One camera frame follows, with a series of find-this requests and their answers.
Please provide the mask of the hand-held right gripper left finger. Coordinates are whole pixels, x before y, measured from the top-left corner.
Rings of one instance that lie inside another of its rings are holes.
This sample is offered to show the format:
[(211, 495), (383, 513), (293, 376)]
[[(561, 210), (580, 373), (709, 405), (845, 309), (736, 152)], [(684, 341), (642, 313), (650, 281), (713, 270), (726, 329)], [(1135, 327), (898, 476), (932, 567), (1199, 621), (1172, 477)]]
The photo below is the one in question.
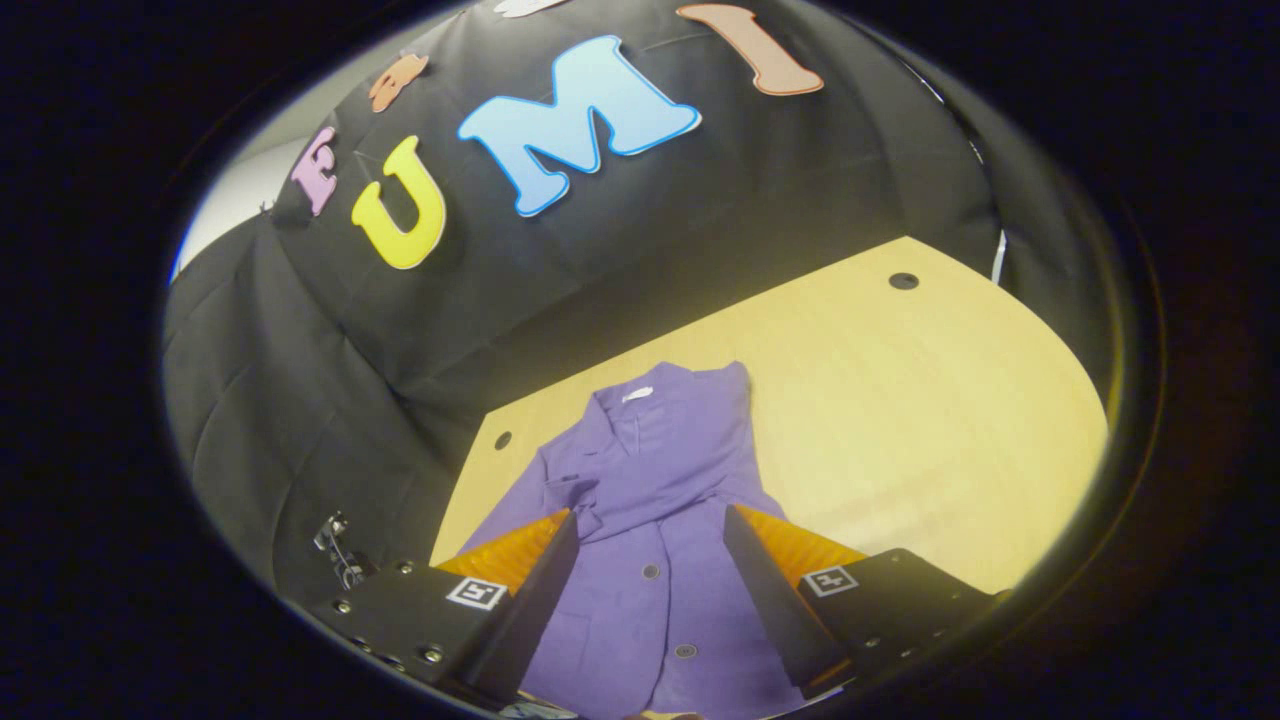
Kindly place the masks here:
[(561, 509), (436, 566), (403, 560), (310, 612), (420, 685), (513, 703), (577, 556), (577, 514)]

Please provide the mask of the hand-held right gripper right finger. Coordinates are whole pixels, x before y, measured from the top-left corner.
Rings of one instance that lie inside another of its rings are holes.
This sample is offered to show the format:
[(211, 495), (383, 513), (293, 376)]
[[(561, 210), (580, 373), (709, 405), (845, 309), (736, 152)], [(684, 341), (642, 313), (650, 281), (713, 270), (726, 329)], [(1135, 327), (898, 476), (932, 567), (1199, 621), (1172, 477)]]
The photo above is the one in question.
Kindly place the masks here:
[(1006, 597), (909, 550), (861, 553), (740, 503), (724, 511), (723, 539), (788, 679), (804, 693), (863, 688), (899, 673)]

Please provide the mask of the purple jacket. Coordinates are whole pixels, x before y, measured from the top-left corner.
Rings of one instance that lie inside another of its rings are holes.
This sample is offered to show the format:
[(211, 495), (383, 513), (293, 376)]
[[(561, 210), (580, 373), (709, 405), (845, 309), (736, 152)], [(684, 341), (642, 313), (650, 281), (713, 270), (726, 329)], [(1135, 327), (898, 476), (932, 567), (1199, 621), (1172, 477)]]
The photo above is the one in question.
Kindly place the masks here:
[(724, 544), (733, 505), (783, 514), (762, 484), (741, 363), (659, 363), (593, 392), (466, 542), (577, 516), (579, 556), (522, 692), (588, 720), (803, 707)]

